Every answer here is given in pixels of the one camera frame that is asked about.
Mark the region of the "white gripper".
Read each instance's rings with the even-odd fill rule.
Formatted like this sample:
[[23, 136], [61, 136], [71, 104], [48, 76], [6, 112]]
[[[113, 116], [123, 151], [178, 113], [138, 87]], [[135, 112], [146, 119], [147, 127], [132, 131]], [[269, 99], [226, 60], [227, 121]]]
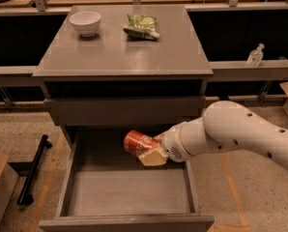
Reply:
[[191, 158], [191, 154], [184, 148], [180, 138], [181, 126], [174, 126], [155, 136], [161, 147], [151, 149], [138, 158], [144, 166], [160, 166], [167, 163], [168, 158], [176, 162], [183, 162]]

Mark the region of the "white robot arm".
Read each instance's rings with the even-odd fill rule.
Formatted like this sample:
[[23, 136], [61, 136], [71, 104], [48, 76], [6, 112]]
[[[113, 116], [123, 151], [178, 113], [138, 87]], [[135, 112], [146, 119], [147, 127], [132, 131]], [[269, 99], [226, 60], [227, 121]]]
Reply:
[[258, 154], [288, 171], [288, 130], [233, 101], [217, 101], [201, 117], [161, 133], [139, 159], [158, 166], [236, 150]]

